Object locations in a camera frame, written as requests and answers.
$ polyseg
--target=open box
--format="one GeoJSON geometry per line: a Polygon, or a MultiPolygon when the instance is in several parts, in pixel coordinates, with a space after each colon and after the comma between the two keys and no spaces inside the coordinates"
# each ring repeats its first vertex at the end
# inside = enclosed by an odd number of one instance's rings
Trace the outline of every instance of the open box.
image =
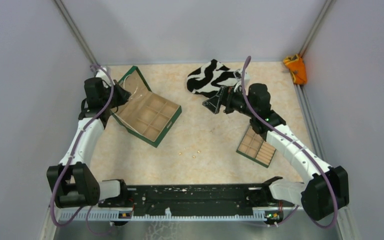
{"type": "Polygon", "coordinates": [[[275,155],[276,148],[268,144],[263,138],[256,134],[251,126],[240,141],[236,152],[266,168],[269,167],[275,155]]]}
{"type": "Polygon", "coordinates": [[[131,96],[118,110],[111,110],[115,120],[130,134],[158,147],[181,114],[182,107],[153,93],[137,66],[132,66],[118,84],[131,96]]]}

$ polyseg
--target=zebra print cloth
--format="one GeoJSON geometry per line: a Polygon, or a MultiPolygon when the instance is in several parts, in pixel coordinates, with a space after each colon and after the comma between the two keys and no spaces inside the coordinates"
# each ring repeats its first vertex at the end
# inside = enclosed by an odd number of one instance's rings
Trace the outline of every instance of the zebra print cloth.
{"type": "MultiPolygon", "coordinates": [[[[211,98],[221,86],[234,86],[241,80],[242,69],[231,70],[221,62],[213,59],[187,76],[187,90],[193,94],[201,94],[211,98]]],[[[245,73],[245,82],[250,76],[245,73]]]]}

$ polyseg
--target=beige table surface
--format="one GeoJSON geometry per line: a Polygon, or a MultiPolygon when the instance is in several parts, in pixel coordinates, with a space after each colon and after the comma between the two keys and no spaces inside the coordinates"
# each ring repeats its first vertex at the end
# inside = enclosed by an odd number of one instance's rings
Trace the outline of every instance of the beige table surface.
{"type": "MultiPolygon", "coordinates": [[[[250,118],[238,112],[226,115],[222,110],[212,114],[202,106],[204,96],[187,90],[187,75],[202,65],[138,65],[152,91],[180,104],[182,113],[158,148],[129,134],[111,117],[90,164],[98,181],[124,179],[128,185],[227,184],[262,183],[274,176],[301,181],[278,152],[269,168],[236,153],[250,118]]],[[[225,65],[239,69],[243,63],[225,65]]],[[[111,66],[111,77],[119,80],[130,67],[111,66]]],[[[272,108],[311,149],[291,76],[285,69],[281,62],[252,62],[247,72],[250,84],[267,85],[272,108]]]]}

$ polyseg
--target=gray wall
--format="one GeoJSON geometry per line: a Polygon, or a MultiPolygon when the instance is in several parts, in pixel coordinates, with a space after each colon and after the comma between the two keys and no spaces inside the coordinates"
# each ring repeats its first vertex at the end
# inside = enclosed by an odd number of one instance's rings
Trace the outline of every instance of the gray wall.
{"type": "Polygon", "coordinates": [[[0,0],[0,239],[37,239],[89,63],[52,1],[0,0]]]}
{"type": "Polygon", "coordinates": [[[384,1],[337,1],[305,56],[326,160],[349,174],[364,239],[384,239],[384,1]]]}
{"type": "Polygon", "coordinates": [[[300,51],[324,2],[64,1],[101,64],[279,61],[300,51]]]}

